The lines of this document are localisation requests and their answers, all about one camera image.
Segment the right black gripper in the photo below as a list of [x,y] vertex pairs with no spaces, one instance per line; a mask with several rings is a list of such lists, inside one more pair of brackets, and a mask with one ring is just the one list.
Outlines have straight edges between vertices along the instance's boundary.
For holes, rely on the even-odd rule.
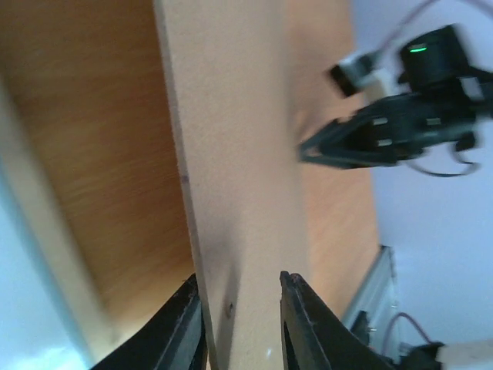
[[[457,156],[476,146],[480,113],[481,103],[464,93],[433,98],[414,93],[389,96],[321,127],[299,144],[300,161],[339,170],[395,167],[442,143],[450,143]],[[341,143],[364,127],[365,150],[330,148],[322,153],[316,148],[321,143]]]

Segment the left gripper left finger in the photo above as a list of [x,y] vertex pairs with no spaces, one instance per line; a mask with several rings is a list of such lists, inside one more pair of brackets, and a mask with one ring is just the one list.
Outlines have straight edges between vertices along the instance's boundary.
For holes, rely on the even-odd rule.
[[196,275],[131,338],[92,367],[93,370],[205,369],[206,333]]

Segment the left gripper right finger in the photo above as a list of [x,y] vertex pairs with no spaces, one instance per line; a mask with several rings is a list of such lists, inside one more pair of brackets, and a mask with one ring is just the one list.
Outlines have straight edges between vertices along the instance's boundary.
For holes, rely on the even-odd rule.
[[280,272],[285,369],[392,369],[354,336],[298,273]]

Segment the brown hardboard backing board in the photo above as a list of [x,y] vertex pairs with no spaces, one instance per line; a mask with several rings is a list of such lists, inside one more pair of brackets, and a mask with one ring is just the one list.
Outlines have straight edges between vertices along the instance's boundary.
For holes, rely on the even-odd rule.
[[157,1],[214,369],[281,369],[280,272],[307,272],[282,1]]

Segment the teal picture frame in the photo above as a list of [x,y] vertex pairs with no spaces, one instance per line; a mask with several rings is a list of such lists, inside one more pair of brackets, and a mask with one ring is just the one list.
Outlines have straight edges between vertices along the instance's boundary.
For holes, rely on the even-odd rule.
[[1,87],[1,175],[29,253],[86,363],[93,366],[116,347],[118,336],[6,86]]

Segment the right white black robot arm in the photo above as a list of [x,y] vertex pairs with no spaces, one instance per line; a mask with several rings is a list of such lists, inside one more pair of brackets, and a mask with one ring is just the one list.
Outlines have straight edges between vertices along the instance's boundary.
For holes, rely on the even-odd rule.
[[475,125],[492,117],[492,73],[471,65],[455,25],[412,39],[399,51],[398,83],[409,92],[376,99],[345,121],[334,119],[299,146],[300,160],[342,170],[395,167],[452,143],[453,155],[475,148]]

